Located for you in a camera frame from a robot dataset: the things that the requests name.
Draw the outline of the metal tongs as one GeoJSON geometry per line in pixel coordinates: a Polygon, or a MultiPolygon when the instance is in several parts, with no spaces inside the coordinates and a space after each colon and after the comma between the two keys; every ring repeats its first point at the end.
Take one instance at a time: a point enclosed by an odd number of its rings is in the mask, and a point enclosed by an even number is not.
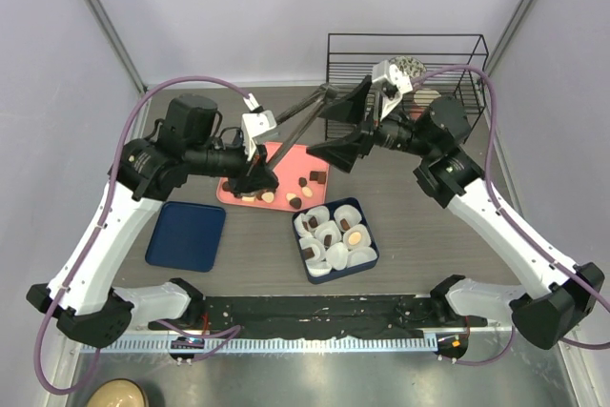
{"type": "Polygon", "coordinates": [[[294,130],[288,135],[285,141],[281,143],[276,152],[267,160],[267,166],[271,171],[275,169],[275,167],[281,162],[281,160],[299,140],[299,138],[319,118],[322,112],[337,98],[337,95],[337,87],[331,85],[330,83],[324,83],[316,88],[313,93],[305,97],[302,101],[283,112],[276,119],[277,126],[280,126],[306,109],[311,108],[311,111],[305,115],[294,130]]]}

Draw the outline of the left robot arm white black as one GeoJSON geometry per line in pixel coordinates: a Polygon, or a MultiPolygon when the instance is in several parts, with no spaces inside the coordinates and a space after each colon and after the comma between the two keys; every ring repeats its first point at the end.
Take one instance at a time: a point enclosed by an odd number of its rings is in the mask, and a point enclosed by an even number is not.
{"type": "Polygon", "coordinates": [[[224,144],[218,131],[222,115],[212,99],[174,98],[151,134],[122,148],[98,211],[69,261],[49,283],[32,285],[28,302],[55,319],[66,337],[95,349],[157,320],[195,328],[204,295],[186,280],[142,288],[112,282],[144,226],[189,176],[224,177],[236,195],[277,187],[263,140],[276,128],[274,115],[253,97],[246,104],[233,142],[224,144]]]}

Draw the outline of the dark blue box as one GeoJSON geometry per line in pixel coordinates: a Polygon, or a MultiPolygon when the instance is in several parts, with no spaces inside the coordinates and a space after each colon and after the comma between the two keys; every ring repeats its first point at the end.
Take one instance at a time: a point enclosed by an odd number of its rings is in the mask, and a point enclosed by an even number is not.
{"type": "MultiPolygon", "coordinates": [[[[295,240],[296,240],[296,245],[297,245],[297,249],[298,249],[298,254],[299,254],[301,262],[302,262],[302,264],[304,266],[305,274],[306,274],[308,280],[310,281],[310,283],[312,283],[312,284],[322,284],[322,283],[325,283],[325,282],[330,282],[330,281],[333,281],[333,280],[337,280],[337,279],[345,277],[345,276],[355,275],[355,274],[358,274],[358,273],[361,273],[361,272],[364,272],[364,271],[367,271],[367,270],[371,270],[371,269],[373,269],[376,266],[376,264],[377,264],[377,262],[379,260],[379,257],[380,257],[379,248],[378,248],[378,246],[376,244],[375,238],[373,236],[372,230],[371,230],[369,222],[368,222],[368,220],[367,220],[367,218],[365,216],[365,213],[364,213],[364,211],[363,211],[359,201],[356,198],[354,198],[354,197],[347,197],[347,198],[339,199],[337,201],[333,201],[333,202],[329,202],[329,203],[324,203],[324,204],[321,204],[321,205],[318,205],[318,206],[326,206],[329,209],[329,211],[330,211],[330,220],[335,220],[334,219],[334,212],[335,212],[335,210],[338,207],[340,207],[342,205],[345,205],[345,204],[352,205],[352,206],[356,207],[360,211],[362,219],[361,219],[361,222],[359,224],[363,224],[363,225],[365,225],[368,228],[368,231],[369,231],[371,239],[372,239],[372,243],[371,243],[371,245],[369,247],[372,247],[377,252],[377,260],[373,261],[373,262],[370,262],[370,263],[367,263],[367,264],[356,266],[356,267],[351,268],[351,269],[349,269],[347,267],[345,269],[343,269],[343,270],[340,270],[340,271],[337,271],[337,270],[333,269],[328,275],[325,275],[325,276],[322,276],[322,277],[311,277],[308,274],[307,269],[306,269],[306,263],[307,262],[301,256],[301,252],[300,252],[300,248],[299,248],[299,239],[301,237],[299,237],[298,234],[296,233],[295,226],[294,226],[294,220],[295,220],[296,216],[298,214],[303,214],[303,217],[304,217],[305,213],[307,213],[311,208],[307,209],[307,210],[304,210],[304,211],[299,211],[299,212],[295,213],[293,215],[293,217],[292,217],[293,232],[294,232],[294,235],[295,235],[295,240]]],[[[311,235],[309,237],[315,237],[314,232],[315,231],[310,232],[311,235]]]]}

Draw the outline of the pink plastic tray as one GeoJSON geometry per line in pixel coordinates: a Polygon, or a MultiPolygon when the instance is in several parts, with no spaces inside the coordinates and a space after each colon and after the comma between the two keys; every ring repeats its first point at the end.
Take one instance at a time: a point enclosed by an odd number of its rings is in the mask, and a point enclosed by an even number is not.
{"type": "Polygon", "coordinates": [[[266,203],[261,198],[261,195],[267,192],[235,197],[225,190],[226,178],[221,178],[218,182],[216,198],[223,204],[291,213],[323,204],[326,201],[330,166],[321,159],[308,155],[306,149],[305,145],[294,145],[274,169],[279,186],[274,192],[270,192],[274,193],[272,203],[266,203]],[[309,187],[313,195],[305,196],[301,191],[303,187],[309,187]],[[302,201],[300,209],[289,204],[295,197],[302,201]]]}

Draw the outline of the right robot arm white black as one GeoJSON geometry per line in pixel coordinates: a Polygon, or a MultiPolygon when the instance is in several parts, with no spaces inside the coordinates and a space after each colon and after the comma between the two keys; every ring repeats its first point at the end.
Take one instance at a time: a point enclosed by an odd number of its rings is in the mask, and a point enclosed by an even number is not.
{"type": "Polygon", "coordinates": [[[380,86],[373,108],[367,99],[374,81],[365,77],[338,98],[326,89],[319,117],[353,125],[346,136],[314,145],[308,153],[348,173],[375,146],[409,153],[421,162],[414,174],[423,192],[470,226],[518,279],[516,286],[478,283],[454,275],[434,292],[435,322],[455,324],[464,315],[509,322],[535,346],[548,350],[579,325],[596,304],[605,276],[594,263],[577,264],[555,250],[497,194],[490,174],[462,148],[471,126],[453,96],[431,101],[416,119],[398,112],[409,83],[380,86]]]}

